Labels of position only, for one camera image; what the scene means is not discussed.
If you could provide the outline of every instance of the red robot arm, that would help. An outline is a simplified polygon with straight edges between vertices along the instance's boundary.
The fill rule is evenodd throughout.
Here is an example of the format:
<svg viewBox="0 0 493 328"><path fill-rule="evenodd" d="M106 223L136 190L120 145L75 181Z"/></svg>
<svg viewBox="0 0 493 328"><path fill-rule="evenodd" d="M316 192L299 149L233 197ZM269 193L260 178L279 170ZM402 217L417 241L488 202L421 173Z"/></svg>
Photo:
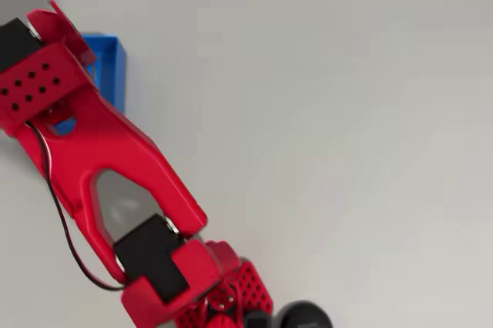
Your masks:
<svg viewBox="0 0 493 328"><path fill-rule="evenodd" d="M86 66L95 60L57 5L0 28L0 126L17 139L75 220L139 328L174 319L180 328L243 326L270 315L272 301L253 265L225 242L190 239L206 215L152 140L101 98ZM75 118L59 135L54 126ZM113 240L99 211L96 180L111 169L149 190L156 214Z"/></svg>

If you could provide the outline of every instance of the black wire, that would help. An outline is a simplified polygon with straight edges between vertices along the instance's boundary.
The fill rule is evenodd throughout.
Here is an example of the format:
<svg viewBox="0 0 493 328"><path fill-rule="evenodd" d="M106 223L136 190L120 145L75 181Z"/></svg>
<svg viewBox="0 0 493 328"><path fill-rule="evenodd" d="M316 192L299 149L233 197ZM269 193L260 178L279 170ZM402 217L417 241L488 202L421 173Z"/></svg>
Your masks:
<svg viewBox="0 0 493 328"><path fill-rule="evenodd" d="M67 239L67 243L69 244L70 252L72 253L72 256L75 259L75 262L81 269L81 271L84 273L84 275L89 279L91 282L96 284L99 288L107 291L121 291L125 288L125 286L110 286L101 280L99 280L97 277L93 276L93 274L86 268L84 263L82 262L79 254L75 250L74 244L72 243L72 238L70 237L69 233L69 228L67 226L67 222L65 220L65 217L63 216L63 211L62 207L60 206L59 199L56 197L55 191L53 190L52 186L52 181L50 179L50 170L49 170L49 155L48 155L48 149L46 148L46 144L44 139L42 138L41 133L39 130L37 130L36 127L34 127L33 124L30 122L26 122L26 125L32 130L32 132L35 134L36 139L38 140L39 147L41 148L41 157L43 161L43 170L45 172L45 179L46 179L46 184L48 184L49 192L53 196L53 201L55 201L56 209L59 212L60 216L60 221L62 222L63 226L63 231L65 232L65 237Z"/></svg>

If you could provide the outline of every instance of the white surface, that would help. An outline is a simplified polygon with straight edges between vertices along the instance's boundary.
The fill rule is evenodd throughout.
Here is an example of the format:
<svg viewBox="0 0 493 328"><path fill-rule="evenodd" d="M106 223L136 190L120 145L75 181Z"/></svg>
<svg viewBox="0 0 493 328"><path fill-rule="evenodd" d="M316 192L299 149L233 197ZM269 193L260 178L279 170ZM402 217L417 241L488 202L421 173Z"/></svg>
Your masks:
<svg viewBox="0 0 493 328"><path fill-rule="evenodd" d="M491 0L58 1L121 37L127 116L278 308L315 300L337 328L493 326ZM0 143L0 325L132 326Z"/></svg>

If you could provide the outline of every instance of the black wheel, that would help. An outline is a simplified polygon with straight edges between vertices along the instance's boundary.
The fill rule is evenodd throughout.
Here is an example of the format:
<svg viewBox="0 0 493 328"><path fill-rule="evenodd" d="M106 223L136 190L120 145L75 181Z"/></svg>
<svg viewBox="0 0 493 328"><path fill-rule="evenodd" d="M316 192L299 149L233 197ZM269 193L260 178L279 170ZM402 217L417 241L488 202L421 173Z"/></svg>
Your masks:
<svg viewBox="0 0 493 328"><path fill-rule="evenodd" d="M317 305L295 303L283 315L280 328L333 328L329 316Z"/></svg>
<svg viewBox="0 0 493 328"><path fill-rule="evenodd" d="M272 316L265 314L264 311L250 311L243 318L243 328L271 328Z"/></svg>

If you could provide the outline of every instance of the blue box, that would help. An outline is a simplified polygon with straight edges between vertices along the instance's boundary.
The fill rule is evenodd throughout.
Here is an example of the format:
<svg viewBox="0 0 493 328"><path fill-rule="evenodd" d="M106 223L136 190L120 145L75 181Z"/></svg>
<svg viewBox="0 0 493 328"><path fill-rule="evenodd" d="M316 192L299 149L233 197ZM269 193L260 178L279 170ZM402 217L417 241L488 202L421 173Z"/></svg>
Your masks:
<svg viewBox="0 0 493 328"><path fill-rule="evenodd" d="M94 83L99 93L121 113L125 107L126 53L115 35L82 34L84 41L96 55ZM56 125L58 134L66 134L74 127L74 120L69 119Z"/></svg>

